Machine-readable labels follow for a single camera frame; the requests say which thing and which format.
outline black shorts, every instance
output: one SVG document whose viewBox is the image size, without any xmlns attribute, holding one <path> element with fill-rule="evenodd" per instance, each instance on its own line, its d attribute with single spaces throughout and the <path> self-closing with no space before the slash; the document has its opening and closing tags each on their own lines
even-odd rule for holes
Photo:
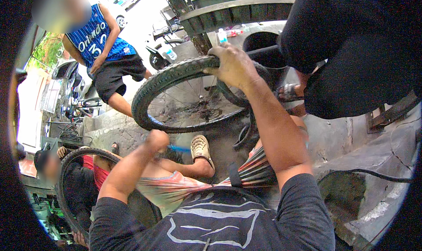
<svg viewBox="0 0 422 251">
<path fill-rule="evenodd" d="M 100 98 L 108 104 L 108 99 L 117 92 L 123 95 L 126 85 L 122 76 L 131 75 L 135 81 L 144 78 L 146 68 L 138 54 L 126 55 L 119 60 L 104 61 L 94 74 L 94 85 Z"/>
</svg>

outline blue tool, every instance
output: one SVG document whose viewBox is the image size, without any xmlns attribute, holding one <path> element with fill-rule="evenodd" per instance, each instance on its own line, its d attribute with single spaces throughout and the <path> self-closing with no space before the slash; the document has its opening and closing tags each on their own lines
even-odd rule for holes
<svg viewBox="0 0 422 251">
<path fill-rule="evenodd" d="M 178 146 L 175 146 L 175 145 L 168 145 L 167 147 L 176 151 L 176 152 L 190 153 L 190 148 L 182 148 L 182 147 L 178 147 Z"/>
</svg>

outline bicycle tire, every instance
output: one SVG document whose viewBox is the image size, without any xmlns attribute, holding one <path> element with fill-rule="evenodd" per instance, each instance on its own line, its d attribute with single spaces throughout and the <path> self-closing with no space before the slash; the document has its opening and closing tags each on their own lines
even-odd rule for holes
<svg viewBox="0 0 422 251">
<path fill-rule="evenodd" d="M 102 157 L 105 157 L 115 163 L 118 163 L 120 161 L 119 158 L 117 158 L 115 155 L 111 154 L 110 152 L 107 152 L 102 149 L 98 148 L 79 148 L 71 153 L 67 154 L 67 156 L 62 160 L 62 171 L 60 174 L 59 181 L 56 185 L 57 190 L 57 201 L 59 202 L 60 209 L 63 212 L 63 216 L 65 217 L 67 223 L 71 227 L 71 230 L 73 232 L 82 232 L 82 234 L 85 237 L 85 240 L 89 241 L 89 234 L 85 229 L 77 222 L 77 220 L 74 218 L 74 215 L 71 213 L 69 206 L 66 203 L 65 195 L 64 195 L 64 179 L 65 179 L 65 173 L 67 168 L 69 167 L 69 164 L 72 162 L 73 159 L 84 156 L 84 155 L 99 155 Z M 158 222 L 161 220 L 161 211 L 160 209 L 155 206 L 152 202 L 148 201 L 150 204 L 153 213 L 155 215 L 155 220 Z"/>
<path fill-rule="evenodd" d="M 182 44 L 186 41 L 184 41 L 183 39 L 170 39 L 168 40 L 168 42 L 166 41 L 166 44 Z M 158 50 L 161 48 L 161 44 L 158 44 L 157 46 L 155 46 L 155 49 Z M 151 64 L 151 66 L 156 69 L 156 70 L 160 70 L 160 67 L 157 67 L 154 63 L 154 55 L 150 54 L 149 55 L 149 63 Z"/>
<path fill-rule="evenodd" d="M 258 63 L 254 63 L 255 67 L 262 70 L 265 68 Z M 165 69 L 160 70 L 154 76 L 151 76 L 147 82 L 141 86 L 133 98 L 132 114 L 135 122 L 146 130 L 159 129 L 167 133 L 189 133 L 205 130 L 215 123 L 220 123 L 230 117 L 242 114 L 242 110 L 232 112 L 228 115 L 222 116 L 217 121 L 204 123 L 198 126 L 188 127 L 172 127 L 154 122 L 148 116 L 148 107 L 156 96 L 171 88 L 178 83 L 195 79 L 209 74 L 203 74 L 205 68 L 217 68 L 220 66 L 220 60 L 216 56 L 202 56 L 198 58 L 191 58 L 183 60 L 176 64 L 172 64 Z"/>
<path fill-rule="evenodd" d="M 103 105 L 103 101 L 101 100 L 100 97 L 93 97 L 93 98 L 88 98 L 88 99 L 83 100 L 82 105 L 83 106 L 89 106 L 89 107 L 102 106 Z"/>
<path fill-rule="evenodd" d="M 254 61 L 254 64 L 255 64 L 255 68 L 256 68 L 256 71 L 258 72 L 258 74 L 268 84 L 269 79 L 270 79 L 270 73 L 268 72 L 268 70 L 264 66 L 262 66 L 261 64 L 255 62 L 255 61 Z M 248 108 L 250 106 L 248 99 L 241 98 L 241 97 L 235 95 L 229 89 L 229 87 L 224 82 L 222 82 L 221 80 L 217 80 L 217 87 L 223 93 L 224 97 L 229 102 L 231 102 L 232 104 L 240 106 L 240 107 L 244 107 L 244 108 Z"/>
</svg>

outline cable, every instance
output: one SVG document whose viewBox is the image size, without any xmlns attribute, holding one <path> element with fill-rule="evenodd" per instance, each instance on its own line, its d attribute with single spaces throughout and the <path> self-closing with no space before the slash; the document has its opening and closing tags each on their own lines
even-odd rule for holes
<svg viewBox="0 0 422 251">
<path fill-rule="evenodd" d="M 388 176 L 388 175 L 384 175 L 369 169 L 351 169 L 351 170 L 335 170 L 333 172 L 343 172 L 343 173 L 352 173 L 352 172 L 363 172 L 366 174 L 371 174 L 375 177 L 384 179 L 384 180 L 388 180 L 388 181 L 392 181 L 392 182 L 399 182 L 399 183 L 411 183 L 412 182 L 412 178 L 398 178 L 398 177 L 392 177 L 392 176 Z"/>
<path fill-rule="evenodd" d="M 84 138 L 89 138 L 91 141 L 88 144 L 92 143 L 92 137 L 87 136 L 79 136 L 79 132 L 77 131 L 77 126 L 75 124 L 67 124 L 59 134 L 59 138 L 62 140 L 68 140 L 71 142 L 82 143 L 84 144 Z"/>
<path fill-rule="evenodd" d="M 405 124 L 408 124 L 408 123 L 416 122 L 416 121 L 418 121 L 420 119 L 421 118 L 419 117 L 418 119 L 415 119 L 413 121 L 406 122 L 406 123 L 401 123 L 398 126 L 396 126 L 393 129 L 393 131 L 391 132 L 391 134 L 390 134 L 390 149 L 391 149 L 391 153 L 400 161 L 401 164 L 403 164 L 410 171 L 411 171 L 410 167 L 407 166 L 406 164 L 404 164 L 403 161 L 395 154 L 395 152 L 393 150 L 393 139 L 392 139 L 392 137 L 393 137 L 393 132 L 394 132 L 394 130 L 397 129 L 397 127 L 402 126 L 402 125 L 405 125 Z M 335 170 L 333 172 L 343 172 L 343 173 L 363 172 L 363 173 L 371 174 L 371 175 L 373 175 L 375 177 L 378 177 L 378 178 L 381 178 L 381 179 L 384 179 L 384 180 L 388 180 L 388 181 L 392 181 L 392 182 L 398 182 L 398 183 L 411 183 L 412 182 L 412 178 L 392 177 L 392 176 L 384 175 L 384 174 L 381 174 L 381 173 L 378 173 L 378 172 L 375 172 L 375 171 L 372 171 L 372 170 L 368 170 L 368 169 Z"/>
</svg>

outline black t-shirt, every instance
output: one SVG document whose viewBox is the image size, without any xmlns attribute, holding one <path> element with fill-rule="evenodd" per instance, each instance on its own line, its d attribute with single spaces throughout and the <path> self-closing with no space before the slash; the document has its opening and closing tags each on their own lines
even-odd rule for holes
<svg viewBox="0 0 422 251">
<path fill-rule="evenodd" d="M 214 187 L 188 197 L 146 229 L 122 201 L 98 200 L 91 250 L 334 250 L 334 227 L 310 174 L 289 179 L 278 211 L 241 190 Z"/>
<path fill-rule="evenodd" d="M 73 160 L 65 173 L 63 192 L 71 213 L 85 230 L 91 225 L 90 211 L 98 197 L 94 171 L 82 166 L 83 159 Z"/>
</svg>

